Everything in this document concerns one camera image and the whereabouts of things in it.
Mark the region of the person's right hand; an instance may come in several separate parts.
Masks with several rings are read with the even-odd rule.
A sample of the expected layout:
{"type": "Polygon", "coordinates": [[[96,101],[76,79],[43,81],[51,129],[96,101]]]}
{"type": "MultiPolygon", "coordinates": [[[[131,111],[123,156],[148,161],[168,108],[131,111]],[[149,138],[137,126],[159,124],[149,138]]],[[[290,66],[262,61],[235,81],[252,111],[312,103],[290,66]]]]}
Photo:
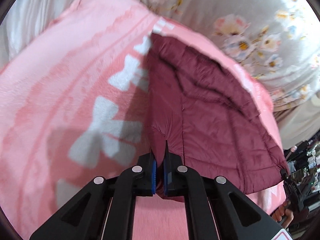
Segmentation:
{"type": "Polygon", "coordinates": [[[294,219],[293,211],[289,209],[290,204],[290,201],[284,201],[271,215],[272,219],[276,222],[283,221],[283,228],[287,228],[294,219]]]}

